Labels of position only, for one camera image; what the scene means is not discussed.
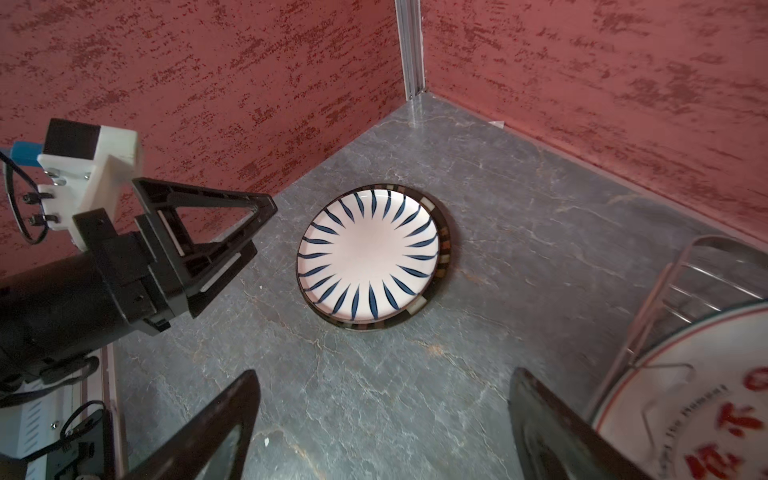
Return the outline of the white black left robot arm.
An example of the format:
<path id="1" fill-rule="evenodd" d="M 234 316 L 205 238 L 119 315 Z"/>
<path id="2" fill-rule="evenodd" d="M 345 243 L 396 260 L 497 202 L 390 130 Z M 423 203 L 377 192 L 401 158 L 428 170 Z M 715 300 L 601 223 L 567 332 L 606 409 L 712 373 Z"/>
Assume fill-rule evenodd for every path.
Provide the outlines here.
<path id="1" fill-rule="evenodd" d="M 1 408 L 42 399 L 58 388 L 95 373 L 92 354 L 130 334 L 155 335 L 171 320 L 198 317 L 256 256 L 253 236 L 276 213 L 273 198 L 136 178 L 132 180 L 144 214 L 138 232 L 118 234 L 104 208 L 76 214 L 73 223 L 84 253 L 1 281 Z M 196 243 L 185 228 L 180 208 L 247 209 L 250 215 L 223 240 Z M 18 392 L 40 380 L 48 388 Z M 172 437 L 148 461 L 124 479 L 193 479 L 206 467 L 208 477 L 240 479 L 253 430 L 260 386 L 251 369 L 238 377 L 209 406 Z M 71 435 L 70 420 L 59 439 L 23 458 L 1 454 L 1 479 L 24 478 L 41 457 L 69 456 L 53 465 L 53 477 L 71 475 L 118 478 L 117 433 L 104 400 L 89 400 L 70 417 L 92 405 Z"/>

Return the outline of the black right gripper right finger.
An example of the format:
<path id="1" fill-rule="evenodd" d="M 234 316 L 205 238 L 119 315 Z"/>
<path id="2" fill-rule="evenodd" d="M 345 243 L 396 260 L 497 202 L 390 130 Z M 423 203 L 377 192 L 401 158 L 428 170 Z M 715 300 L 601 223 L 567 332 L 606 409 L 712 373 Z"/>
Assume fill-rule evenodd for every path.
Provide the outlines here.
<path id="1" fill-rule="evenodd" d="M 508 400 L 525 479 L 646 479 L 530 371 L 514 370 Z"/>

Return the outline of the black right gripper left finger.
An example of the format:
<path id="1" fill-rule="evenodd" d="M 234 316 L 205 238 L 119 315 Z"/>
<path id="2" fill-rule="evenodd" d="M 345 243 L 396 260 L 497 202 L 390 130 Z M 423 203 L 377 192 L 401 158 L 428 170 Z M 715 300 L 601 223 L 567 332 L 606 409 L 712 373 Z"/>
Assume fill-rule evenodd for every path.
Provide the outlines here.
<path id="1" fill-rule="evenodd" d="M 257 374 L 246 370 L 125 477 L 240 479 L 260 402 Z"/>

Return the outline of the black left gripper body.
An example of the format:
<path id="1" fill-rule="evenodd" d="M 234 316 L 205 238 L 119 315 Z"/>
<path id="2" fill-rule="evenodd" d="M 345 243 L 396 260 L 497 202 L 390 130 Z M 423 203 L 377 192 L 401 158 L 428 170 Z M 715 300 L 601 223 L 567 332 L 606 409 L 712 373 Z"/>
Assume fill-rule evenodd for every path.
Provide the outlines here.
<path id="1" fill-rule="evenodd" d="M 137 229 L 120 234 L 105 209 L 77 214 L 73 223 L 98 273 L 98 296 L 88 303 L 89 331 L 156 335 L 189 311 L 189 300 L 153 221 L 136 217 Z"/>

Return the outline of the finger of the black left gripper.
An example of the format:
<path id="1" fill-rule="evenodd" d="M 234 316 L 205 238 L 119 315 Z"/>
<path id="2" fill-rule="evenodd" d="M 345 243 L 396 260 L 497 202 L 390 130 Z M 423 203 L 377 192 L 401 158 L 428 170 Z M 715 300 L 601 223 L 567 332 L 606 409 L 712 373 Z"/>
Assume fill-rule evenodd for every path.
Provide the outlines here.
<path id="1" fill-rule="evenodd" d="M 173 264 L 226 262 L 277 213 L 277 206 L 268 194 L 217 190 L 149 178 L 136 178 L 132 184 L 150 227 Z M 178 215 L 180 208 L 245 209 L 250 216 L 224 240 L 203 244 L 192 240 Z"/>
<path id="2" fill-rule="evenodd" d="M 252 241 L 236 254 L 233 254 L 226 262 L 218 262 L 213 274 L 200 286 L 197 291 L 187 296 L 189 313 L 193 318 L 199 317 L 205 309 L 221 294 L 239 273 L 253 260 L 257 249 Z"/>

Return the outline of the white plate green red rim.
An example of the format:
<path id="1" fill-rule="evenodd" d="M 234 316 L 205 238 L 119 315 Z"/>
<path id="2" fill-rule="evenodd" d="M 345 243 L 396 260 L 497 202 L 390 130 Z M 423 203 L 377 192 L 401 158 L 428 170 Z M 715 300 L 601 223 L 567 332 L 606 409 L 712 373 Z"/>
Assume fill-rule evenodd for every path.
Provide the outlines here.
<path id="1" fill-rule="evenodd" d="M 713 315 L 641 355 L 592 426 L 654 479 L 766 478 L 766 303 Z"/>

